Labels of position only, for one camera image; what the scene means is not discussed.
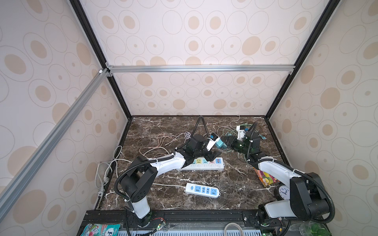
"teal snack package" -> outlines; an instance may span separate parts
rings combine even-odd
[[[121,225],[88,224],[81,236],[117,236]]]

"power strip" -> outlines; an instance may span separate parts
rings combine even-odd
[[[224,170],[225,163],[223,162],[223,158],[217,157],[214,161],[208,162],[205,158],[199,157],[194,159],[193,163],[190,165],[177,169],[177,170]]]
[[[191,183],[186,183],[185,192],[211,198],[218,198],[220,196],[218,188]]]

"brown marble surface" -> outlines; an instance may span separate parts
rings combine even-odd
[[[128,160],[133,160],[142,153],[149,150],[147,147],[155,147],[158,144],[157,136],[159,134],[179,135],[182,132],[192,132],[198,117],[135,117],[132,121],[125,144],[122,150]],[[209,133],[217,132],[220,126],[230,126],[230,122],[237,120],[238,117],[205,117]],[[258,132],[266,137],[261,140],[261,150],[268,156],[273,156],[281,160],[278,149],[273,141],[269,129],[263,118],[259,117],[240,117],[236,122],[231,122],[235,127],[238,124],[258,122]],[[224,128],[219,128],[219,135],[222,135]],[[197,134],[205,134],[205,129],[200,123],[196,131]],[[171,141],[166,138],[164,145]],[[169,152],[184,143],[184,135],[181,135],[177,141],[164,146]],[[146,154],[147,157],[153,157],[157,153],[164,153],[163,149],[156,149]],[[168,209],[256,209],[259,204],[274,201],[273,187],[264,188],[252,167],[245,163],[241,154],[234,151],[222,151],[225,169],[223,171],[170,171],[155,179],[158,184],[171,184],[185,186],[186,183],[198,183],[207,186],[217,187],[220,190],[220,196],[216,199],[186,194],[184,188],[166,187],[152,185],[147,199],[151,209],[168,210]],[[128,162],[118,162],[118,173],[123,173],[129,165]],[[127,203],[114,193],[115,175],[111,180],[108,192],[103,199],[100,210],[120,210]]]

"clock face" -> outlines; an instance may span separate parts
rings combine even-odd
[[[278,193],[284,200],[290,199],[290,189],[286,185],[278,187]]]

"wallpaper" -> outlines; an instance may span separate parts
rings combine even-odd
[[[113,158],[126,126],[116,99],[105,79],[4,218],[0,236],[77,234],[98,199],[97,164]]]
[[[328,0],[82,0],[110,65],[294,63]]]
[[[265,115],[288,71],[114,75],[132,115]]]
[[[0,193],[98,71],[65,0],[2,1]]]
[[[346,0],[271,118],[293,167],[331,194],[335,236],[378,231],[378,0]]]

